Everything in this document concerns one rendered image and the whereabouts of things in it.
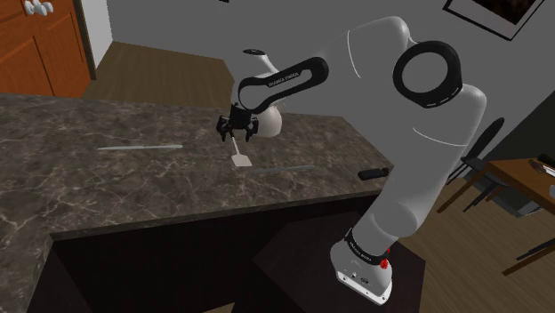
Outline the white spatula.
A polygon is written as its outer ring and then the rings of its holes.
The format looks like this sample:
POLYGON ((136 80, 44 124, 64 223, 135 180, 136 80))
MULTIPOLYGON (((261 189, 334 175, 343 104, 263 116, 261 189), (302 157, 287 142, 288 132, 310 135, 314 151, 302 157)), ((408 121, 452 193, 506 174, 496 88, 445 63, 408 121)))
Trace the white spatula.
POLYGON ((235 149, 235 154, 231 156, 231 159, 236 167, 250 167, 252 162, 247 155, 241 154, 237 145, 237 141, 234 136, 231 137, 233 146, 235 149))

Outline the dark grey knife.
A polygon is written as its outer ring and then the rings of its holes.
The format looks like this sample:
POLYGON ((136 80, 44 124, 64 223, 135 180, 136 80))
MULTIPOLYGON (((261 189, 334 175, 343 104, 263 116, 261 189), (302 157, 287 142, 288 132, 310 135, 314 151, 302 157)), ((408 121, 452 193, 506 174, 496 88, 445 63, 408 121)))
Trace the dark grey knife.
POLYGON ((296 165, 296 166, 277 167, 277 168, 255 169, 255 170, 252 170, 250 173, 278 173, 278 172, 287 172, 287 171, 310 170, 314 168, 315 168, 315 165, 296 165))

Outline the silver knife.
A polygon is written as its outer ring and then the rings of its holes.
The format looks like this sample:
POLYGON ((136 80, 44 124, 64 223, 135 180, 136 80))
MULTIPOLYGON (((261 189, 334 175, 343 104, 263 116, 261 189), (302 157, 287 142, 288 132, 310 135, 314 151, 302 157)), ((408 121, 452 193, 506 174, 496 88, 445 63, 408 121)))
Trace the silver knife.
POLYGON ((157 146, 109 146, 100 147, 97 150, 136 150, 136 149, 180 149, 183 148, 181 144, 174 145, 157 145, 157 146))

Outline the black remote control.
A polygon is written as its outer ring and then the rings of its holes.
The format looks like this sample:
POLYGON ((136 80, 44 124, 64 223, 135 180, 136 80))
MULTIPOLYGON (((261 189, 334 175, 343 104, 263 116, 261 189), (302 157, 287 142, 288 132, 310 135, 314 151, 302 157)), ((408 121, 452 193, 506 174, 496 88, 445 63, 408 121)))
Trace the black remote control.
POLYGON ((368 170, 363 170, 358 172, 358 177, 362 181, 368 181, 372 179, 379 179, 387 177, 390 173, 390 169, 388 167, 383 168, 373 168, 368 170))

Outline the dark robot stand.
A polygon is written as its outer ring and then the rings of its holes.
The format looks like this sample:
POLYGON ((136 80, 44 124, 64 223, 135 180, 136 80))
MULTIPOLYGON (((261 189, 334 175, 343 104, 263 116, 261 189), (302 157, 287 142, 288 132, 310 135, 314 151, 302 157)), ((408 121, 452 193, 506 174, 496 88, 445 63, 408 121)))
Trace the dark robot stand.
POLYGON ((425 260, 399 243, 383 305, 338 281, 330 249, 359 219, 348 212, 285 225, 253 258, 232 313, 420 313, 425 260))

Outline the orange wooden door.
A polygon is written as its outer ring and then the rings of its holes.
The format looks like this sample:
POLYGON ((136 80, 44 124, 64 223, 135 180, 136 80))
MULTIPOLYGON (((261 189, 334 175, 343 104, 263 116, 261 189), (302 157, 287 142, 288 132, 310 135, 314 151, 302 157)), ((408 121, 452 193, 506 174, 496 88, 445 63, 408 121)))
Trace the orange wooden door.
POLYGON ((79 98, 93 78, 81 0, 0 0, 0 92, 79 98))

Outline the black chair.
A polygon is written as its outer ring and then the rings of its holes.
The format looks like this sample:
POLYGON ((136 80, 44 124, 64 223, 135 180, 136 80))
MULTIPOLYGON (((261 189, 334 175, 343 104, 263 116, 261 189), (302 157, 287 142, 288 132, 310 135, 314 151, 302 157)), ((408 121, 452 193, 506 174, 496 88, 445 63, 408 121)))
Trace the black chair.
MULTIPOLYGON (((482 134, 479 135, 478 139, 471 147, 470 151, 465 156, 462 156, 460 158, 461 164, 449 174, 448 180, 446 182, 447 185, 449 185, 454 179, 456 179, 464 170, 469 167, 477 172, 481 171, 485 167, 486 162, 483 159, 479 158, 479 154, 483 152, 487 145, 500 132, 503 124, 504 118, 499 117, 491 125, 489 125, 482 134)), ((485 174, 485 177, 488 179, 490 184, 482 191, 479 196, 477 196, 470 204, 468 204, 463 209, 464 213, 468 211, 472 206, 476 206, 483 199, 486 199, 486 201, 488 202, 496 197, 501 191, 509 187, 508 184, 506 184, 504 181, 491 173, 485 174)))

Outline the brown wooden table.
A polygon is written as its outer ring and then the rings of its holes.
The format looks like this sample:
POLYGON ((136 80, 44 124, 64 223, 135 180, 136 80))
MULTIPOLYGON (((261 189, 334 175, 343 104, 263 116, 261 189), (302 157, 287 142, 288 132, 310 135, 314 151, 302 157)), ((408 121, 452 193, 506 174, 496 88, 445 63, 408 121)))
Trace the brown wooden table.
MULTIPOLYGON (((530 165, 527 158, 487 161, 484 168, 458 189, 439 207, 437 212, 445 211, 448 206, 487 173, 493 174, 511 188, 516 189, 540 205, 545 211, 555 215, 555 197, 551 195, 551 186, 555 186, 555 177, 548 173, 538 173, 530 165)), ((555 237, 518 257, 519 262, 504 270, 503 275, 508 276, 552 252, 555 252, 555 237)))

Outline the black framed wall picture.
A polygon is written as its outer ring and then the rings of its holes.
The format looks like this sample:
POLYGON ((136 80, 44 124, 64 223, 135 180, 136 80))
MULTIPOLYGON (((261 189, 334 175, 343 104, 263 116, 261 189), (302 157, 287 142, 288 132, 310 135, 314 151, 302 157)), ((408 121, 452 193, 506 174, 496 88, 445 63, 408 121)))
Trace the black framed wall picture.
POLYGON ((443 10, 512 41, 545 0, 446 0, 443 10))

